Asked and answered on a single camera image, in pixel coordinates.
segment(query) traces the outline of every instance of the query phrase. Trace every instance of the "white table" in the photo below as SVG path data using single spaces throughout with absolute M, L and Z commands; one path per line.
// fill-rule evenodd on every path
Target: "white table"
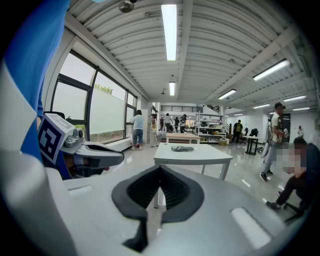
M 194 151 L 177 152 L 172 151 L 173 146 L 193 147 Z M 206 165 L 223 164 L 219 176 L 220 180 L 226 178 L 230 161 L 233 159 L 219 149 L 208 144 L 182 144 L 182 143 L 160 143 L 154 155 L 155 165 L 202 165 L 201 174 L 205 172 Z M 159 191 L 154 197 L 154 207 L 158 208 Z
M 167 133 L 166 143 L 169 143 L 169 139 L 189 140 L 189 143 L 191 143 L 192 140 L 196 140 L 197 144 L 200 144 L 201 137 L 191 133 Z
M 247 136 L 247 135 L 244 135 L 243 136 L 244 138 L 247 138 L 248 139 L 248 146 L 246 148 L 246 154 L 248 155 L 253 155 L 255 156 L 256 155 L 256 151 L 257 151 L 257 146 L 258 146 L 258 140 L 263 140 L 264 138 L 262 137 L 256 137 L 256 136 Z M 251 152 L 251 149 L 252 149 L 252 143 L 255 141 L 255 150 L 254 152 Z

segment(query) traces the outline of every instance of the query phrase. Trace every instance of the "ceiling light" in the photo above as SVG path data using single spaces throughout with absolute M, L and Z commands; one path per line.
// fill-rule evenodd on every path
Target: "ceiling light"
M 283 101 L 284 102 L 290 102 L 290 101 L 305 99 L 306 97 L 307 97 L 306 95 L 301 95 L 301 96 L 298 96 L 298 97 L 287 98 L 287 99 L 284 99 Z
M 265 104 L 265 105 L 261 105 L 261 106 L 254 106 L 254 109 L 260 109 L 260 108 L 264 108 L 264 107 L 269 107 L 270 104 Z
M 231 94 L 234 94 L 235 92 L 236 92 L 236 90 L 235 90 L 235 89 L 232 89 L 232 90 L 228 91 L 227 93 L 225 93 L 224 95 L 220 96 L 218 99 L 219 99 L 219 100 L 222 100 L 222 99 L 230 96 Z
M 300 111 L 300 110 L 309 110 L 310 107 L 302 107 L 302 108 L 295 108 L 293 111 Z
M 175 96 L 175 82 L 169 82 L 170 96 Z
M 164 26 L 166 59 L 168 61 L 176 60 L 177 50 L 177 5 L 161 5 L 162 19 Z
M 258 81 L 258 80 L 270 75 L 271 73 L 288 66 L 289 64 L 290 64 L 290 62 L 284 58 L 283 60 L 280 60 L 279 62 L 272 65 L 271 67 L 268 67 L 266 70 L 262 71 L 261 73 L 255 75 L 254 77 L 252 77 L 252 79 L 255 81 Z

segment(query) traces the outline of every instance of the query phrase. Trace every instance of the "shoe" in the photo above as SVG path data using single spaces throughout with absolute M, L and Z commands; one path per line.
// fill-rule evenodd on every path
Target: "shoe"
M 265 204 L 274 211 L 279 211 L 281 209 L 281 206 L 279 206 L 276 202 L 267 201 Z
M 263 179 L 265 182 L 268 182 L 267 175 L 265 173 L 261 172 L 260 178 Z

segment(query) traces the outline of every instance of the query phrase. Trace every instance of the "white shelving unit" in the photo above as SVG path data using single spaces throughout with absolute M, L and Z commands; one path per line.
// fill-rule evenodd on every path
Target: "white shelving unit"
M 206 123 L 207 125 L 213 125 L 213 127 L 203 127 L 201 126 L 202 123 Z M 225 124 L 225 116 L 221 114 L 203 114 L 197 112 L 195 115 L 195 134 L 204 137 L 210 140 L 207 141 L 200 141 L 200 143 L 218 143 L 218 140 L 226 138 L 226 128 L 224 127 Z M 199 133 L 200 129 L 208 129 L 208 130 L 215 130 L 219 131 L 220 134 L 204 134 Z

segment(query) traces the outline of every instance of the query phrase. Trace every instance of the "window pane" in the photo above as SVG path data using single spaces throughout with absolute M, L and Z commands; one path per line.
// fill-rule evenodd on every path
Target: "window pane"
M 61 74 L 76 79 L 87 85 L 91 85 L 95 69 L 73 54 L 69 53 L 60 70 Z
M 87 91 L 62 82 L 55 89 L 52 111 L 62 112 L 67 119 L 84 120 Z
M 75 128 L 81 129 L 83 131 L 83 137 L 84 137 L 84 140 L 86 140 L 85 125 L 84 124 L 75 124 L 74 126 L 75 126 Z
M 125 101 L 126 91 L 100 72 L 96 75 L 94 87 L 100 89 L 102 92 L 106 92 L 109 95 Z
M 134 126 L 131 124 L 126 125 L 126 128 L 125 128 L 126 129 L 126 135 L 125 135 L 126 138 L 131 137 L 133 127 Z
M 110 81 L 108 78 L 106 79 L 100 79 L 100 84 L 102 84 L 103 80 Z M 113 83 L 112 87 L 112 93 L 97 86 L 93 89 L 90 109 L 90 141 L 92 142 L 106 143 L 123 138 L 125 129 L 125 90 L 115 83 Z
M 126 122 L 129 123 L 130 120 L 134 117 L 135 110 L 130 107 L 126 107 Z
M 136 97 L 133 97 L 130 93 L 128 93 L 128 104 L 136 107 L 137 101 Z

